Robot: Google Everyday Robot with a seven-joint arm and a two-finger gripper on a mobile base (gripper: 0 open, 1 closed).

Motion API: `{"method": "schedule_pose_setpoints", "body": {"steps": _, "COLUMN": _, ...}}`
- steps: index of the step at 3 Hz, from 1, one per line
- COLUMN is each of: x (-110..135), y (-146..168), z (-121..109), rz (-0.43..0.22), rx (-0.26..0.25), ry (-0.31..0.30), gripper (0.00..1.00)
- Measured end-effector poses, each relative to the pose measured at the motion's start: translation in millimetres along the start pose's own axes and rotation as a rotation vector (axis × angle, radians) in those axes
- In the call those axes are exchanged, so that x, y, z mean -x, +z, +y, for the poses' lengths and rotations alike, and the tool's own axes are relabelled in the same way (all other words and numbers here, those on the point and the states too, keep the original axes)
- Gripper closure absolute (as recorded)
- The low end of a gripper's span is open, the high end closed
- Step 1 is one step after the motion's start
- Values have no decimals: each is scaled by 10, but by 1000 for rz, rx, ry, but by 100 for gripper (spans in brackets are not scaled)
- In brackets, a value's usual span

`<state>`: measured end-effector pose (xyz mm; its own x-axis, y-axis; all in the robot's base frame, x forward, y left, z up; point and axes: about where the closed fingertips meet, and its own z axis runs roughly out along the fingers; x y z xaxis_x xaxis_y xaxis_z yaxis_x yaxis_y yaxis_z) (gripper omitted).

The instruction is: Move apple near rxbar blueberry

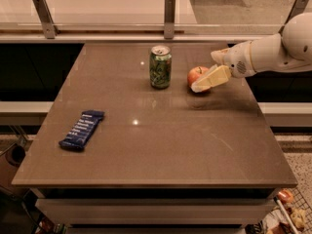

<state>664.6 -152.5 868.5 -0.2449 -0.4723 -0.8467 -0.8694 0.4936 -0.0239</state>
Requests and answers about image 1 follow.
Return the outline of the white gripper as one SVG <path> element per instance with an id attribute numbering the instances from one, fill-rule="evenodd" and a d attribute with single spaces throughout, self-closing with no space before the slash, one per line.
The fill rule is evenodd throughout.
<path id="1" fill-rule="evenodd" d="M 235 78 L 254 76 L 255 71 L 251 61 L 251 43 L 251 41 L 248 41 L 229 49 L 212 51 L 211 57 L 219 66 L 214 65 L 201 74 L 191 83 L 191 90 L 194 93 L 205 92 L 210 88 L 228 82 L 231 74 Z"/>

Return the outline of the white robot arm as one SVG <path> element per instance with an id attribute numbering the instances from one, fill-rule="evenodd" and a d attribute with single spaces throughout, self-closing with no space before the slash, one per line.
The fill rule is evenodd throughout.
<path id="1" fill-rule="evenodd" d="M 227 83 L 231 77 L 246 78 L 265 71 L 310 71 L 312 14 L 303 13 L 293 17 L 281 33 L 213 51 L 211 57 L 215 65 L 191 84 L 194 93 Z"/>

